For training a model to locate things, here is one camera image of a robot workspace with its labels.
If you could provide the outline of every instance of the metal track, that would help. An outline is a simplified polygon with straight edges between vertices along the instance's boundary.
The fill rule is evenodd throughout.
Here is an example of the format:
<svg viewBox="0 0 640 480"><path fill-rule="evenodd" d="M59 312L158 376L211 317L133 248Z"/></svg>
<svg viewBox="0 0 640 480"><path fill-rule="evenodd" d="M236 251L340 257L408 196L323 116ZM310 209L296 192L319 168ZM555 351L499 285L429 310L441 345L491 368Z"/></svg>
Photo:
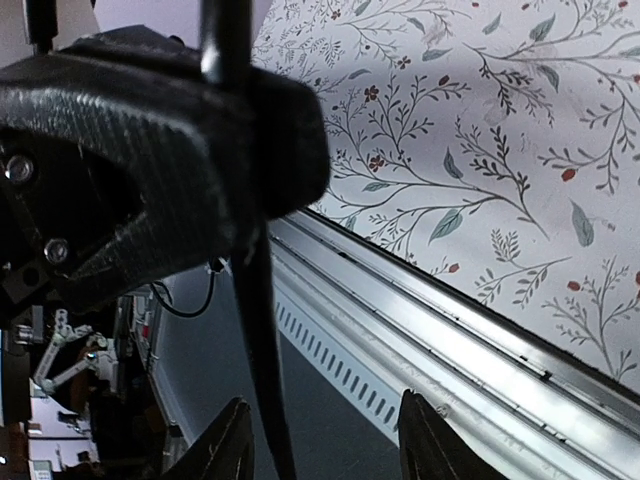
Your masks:
<svg viewBox="0 0 640 480"><path fill-rule="evenodd" d="M283 334L393 441L414 388L509 478L640 478L638 405L318 220L272 235Z"/></svg>

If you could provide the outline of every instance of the gray surface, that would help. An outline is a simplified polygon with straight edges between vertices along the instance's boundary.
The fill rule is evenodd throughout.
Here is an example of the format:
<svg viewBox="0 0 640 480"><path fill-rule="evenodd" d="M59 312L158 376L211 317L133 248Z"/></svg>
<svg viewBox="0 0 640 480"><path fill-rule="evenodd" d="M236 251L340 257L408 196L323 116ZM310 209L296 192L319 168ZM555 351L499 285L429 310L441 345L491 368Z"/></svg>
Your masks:
<svg viewBox="0 0 640 480"><path fill-rule="evenodd" d="M218 277L212 306L196 320L169 318L171 342L160 354L176 400L200 433L234 396L254 406L256 480L276 480L257 412L231 281ZM206 289L202 269L181 275L176 306L198 308ZM287 414L301 480L395 480L397 448L362 417L284 338Z"/></svg>

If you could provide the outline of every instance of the green leaf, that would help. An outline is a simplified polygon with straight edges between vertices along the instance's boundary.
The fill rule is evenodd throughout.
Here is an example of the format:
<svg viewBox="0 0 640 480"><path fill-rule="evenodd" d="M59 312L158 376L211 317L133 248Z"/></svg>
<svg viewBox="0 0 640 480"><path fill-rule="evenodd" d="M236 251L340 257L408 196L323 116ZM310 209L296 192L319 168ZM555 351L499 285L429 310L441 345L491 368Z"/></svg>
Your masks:
<svg viewBox="0 0 640 480"><path fill-rule="evenodd" d="M496 29L500 26L500 18L502 17L502 13L499 13L496 18L493 19L489 25L482 29L482 33L485 35L491 35Z"/></svg>
<svg viewBox="0 0 640 480"><path fill-rule="evenodd" d="M447 50L437 50L437 49L427 50L422 54L422 61L430 62L431 60L435 60L437 58L442 57L443 55L446 55L450 51L451 51L450 48L448 48Z"/></svg>
<svg viewBox="0 0 640 480"><path fill-rule="evenodd" d="M543 41L545 38L547 38L547 35L549 35L549 32L551 31L551 28L553 27L555 21L556 16L554 14L553 17L540 22L529 32L529 38L534 42Z"/></svg>
<svg viewBox="0 0 640 480"><path fill-rule="evenodd" d="M429 238L429 243L431 243L436 238L442 238L449 235L451 232L456 230L460 224L462 223L462 215L460 215L460 211L452 208L449 210L442 220L438 222L436 228L434 228L431 233L431 238Z"/></svg>
<svg viewBox="0 0 640 480"><path fill-rule="evenodd" d="M546 65L540 65L538 67L538 71L542 73L553 88L555 88L556 92L558 91L558 86L560 85L560 76L558 72L556 72L553 68L547 67Z"/></svg>
<svg viewBox="0 0 640 480"><path fill-rule="evenodd" d="M359 17L364 13L364 11L371 5L371 0L366 0L364 3L360 4L358 8L355 9L356 17Z"/></svg>
<svg viewBox="0 0 640 480"><path fill-rule="evenodd" d="M409 22L411 25L413 25L414 27L416 27L418 30L420 30L422 33L425 33L426 30L424 29L424 25L422 24L422 22L420 20L418 20L417 18L411 17L411 18L407 18L407 22Z"/></svg>
<svg viewBox="0 0 640 480"><path fill-rule="evenodd" d="M571 221L573 222L573 228L576 230L578 242L580 242L581 246L588 247L593 243L593 224L578 204L573 201L571 203L573 204L573 215L571 216Z"/></svg>
<svg viewBox="0 0 640 480"><path fill-rule="evenodd" d="M378 190L381 190L383 188L387 188L387 187L390 187L390 186L391 186L391 184L390 183L386 183L386 182L371 182L366 187L364 187L362 189L362 191L363 192L377 192Z"/></svg>
<svg viewBox="0 0 640 480"><path fill-rule="evenodd" d="M448 148L447 154L444 156L444 169L451 177L455 178L456 180L460 180L464 176L460 169L456 167L453 155L451 155L451 152Z"/></svg>
<svg viewBox="0 0 640 480"><path fill-rule="evenodd" d="M620 55L621 57L640 57L640 47L633 47L629 50L624 50L618 55Z"/></svg>
<svg viewBox="0 0 640 480"><path fill-rule="evenodd" d="M349 75L349 80L358 78L360 75L364 75L365 73L371 73L371 70L367 70L366 68L361 68L360 70L356 70L351 75Z"/></svg>
<svg viewBox="0 0 640 480"><path fill-rule="evenodd" d="M353 229L356 226L357 219L358 217L356 215L351 215L349 218L347 218L347 223L345 224L347 230L351 230L353 232Z"/></svg>

